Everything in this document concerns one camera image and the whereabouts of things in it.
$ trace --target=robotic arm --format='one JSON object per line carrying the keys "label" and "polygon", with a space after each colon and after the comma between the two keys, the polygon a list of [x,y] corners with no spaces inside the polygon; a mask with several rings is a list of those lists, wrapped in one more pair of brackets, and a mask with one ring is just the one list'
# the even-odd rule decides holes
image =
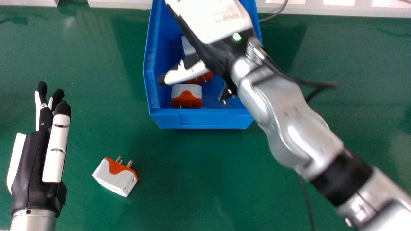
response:
{"label": "robotic arm", "polygon": [[47,86],[35,91],[36,131],[18,133],[14,142],[7,187],[13,196],[10,231],[54,231],[66,201],[61,181],[71,108],[57,89],[46,102]]}
{"label": "robotic arm", "polygon": [[[238,96],[266,133],[278,162],[309,181],[350,227],[411,227],[411,198],[348,150],[307,105],[298,87],[304,80],[288,76],[270,59],[238,0],[165,2],[200,62],[224,79],[220,101]],[[178,75],[163,74],[157,82],[177,82],[164,81],[165,76]]]}

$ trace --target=plug prong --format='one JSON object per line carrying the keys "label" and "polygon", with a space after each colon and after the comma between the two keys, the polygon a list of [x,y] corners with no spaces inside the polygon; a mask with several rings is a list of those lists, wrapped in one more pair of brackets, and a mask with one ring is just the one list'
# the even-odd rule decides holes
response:
{"label": "plug prong", "polygon": [[129,168],[132,163],[133,163],[132,161],[129,161],[128,164],[126,165],[126,167]]}

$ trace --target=white and orange plug adapter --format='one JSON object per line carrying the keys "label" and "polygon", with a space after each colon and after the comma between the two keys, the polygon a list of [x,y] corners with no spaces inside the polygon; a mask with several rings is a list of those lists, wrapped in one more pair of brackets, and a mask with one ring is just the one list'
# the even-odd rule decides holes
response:
{"label": "white and orange plug adapter", "polygon": [[132,161],[122,165],[121,157],[116,161],[105,157],[93,173],[94,179],[104,188],[121,196],[128,196],[139,180],[136,172],[130,168]]}

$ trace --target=green indicator light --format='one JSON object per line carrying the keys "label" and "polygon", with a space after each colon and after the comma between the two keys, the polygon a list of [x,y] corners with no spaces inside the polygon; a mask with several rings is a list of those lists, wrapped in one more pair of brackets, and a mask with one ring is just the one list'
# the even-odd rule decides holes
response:
{"label": "green indicator light", "polygon": [[241,41],[241,35],[239,35],[238,33],[234,33],[233,34],[233,39],[236,40],[237,42]]}

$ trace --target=blue box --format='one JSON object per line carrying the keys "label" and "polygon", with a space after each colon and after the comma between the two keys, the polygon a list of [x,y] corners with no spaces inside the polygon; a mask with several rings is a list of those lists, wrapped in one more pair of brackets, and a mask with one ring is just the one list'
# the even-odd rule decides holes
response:
{"label": "blue box", "polygon": [[[251,16],[257,37],[261,40],[255,0],[240,0]],[[159,128],[246,129],[253,121],[241,101],[229,99],[228,105],[218,101],[223,80],[214,75],[202,83],[201,109],[172,109],[171,86],[157,85],[158,75],[168,71],[183,58],[181,30],[164,0],[153,0],[148,23],[143,76],[148,109]]]}

